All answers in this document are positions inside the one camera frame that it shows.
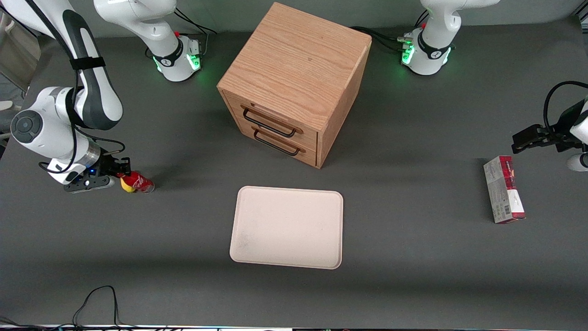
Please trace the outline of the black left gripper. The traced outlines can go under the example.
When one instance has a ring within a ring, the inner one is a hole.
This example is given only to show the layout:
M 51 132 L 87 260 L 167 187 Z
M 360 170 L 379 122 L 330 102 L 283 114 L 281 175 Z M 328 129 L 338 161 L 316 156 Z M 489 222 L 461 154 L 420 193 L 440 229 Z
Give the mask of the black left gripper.
M 556 146 L 558 153 L 570 149 L 587 151 L 587 100 L 581 100 L 559 116 L 556 124 L 548 129 L 540 124 L 533 124 L 512 136 L 512 152 L 519 154 L 536 147 Z

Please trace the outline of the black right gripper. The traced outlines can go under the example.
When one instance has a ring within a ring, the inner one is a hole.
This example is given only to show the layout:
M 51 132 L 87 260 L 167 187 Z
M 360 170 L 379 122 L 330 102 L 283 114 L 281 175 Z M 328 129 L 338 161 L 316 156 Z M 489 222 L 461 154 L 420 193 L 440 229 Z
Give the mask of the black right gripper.
M 124 178 L 130 175 L 128 170 L 120 168 L 131 168 L 130 157 L 116 159 L 112 155 L 101 154 L 97 162 L 90 167 L 90 178 L 102 176 Z

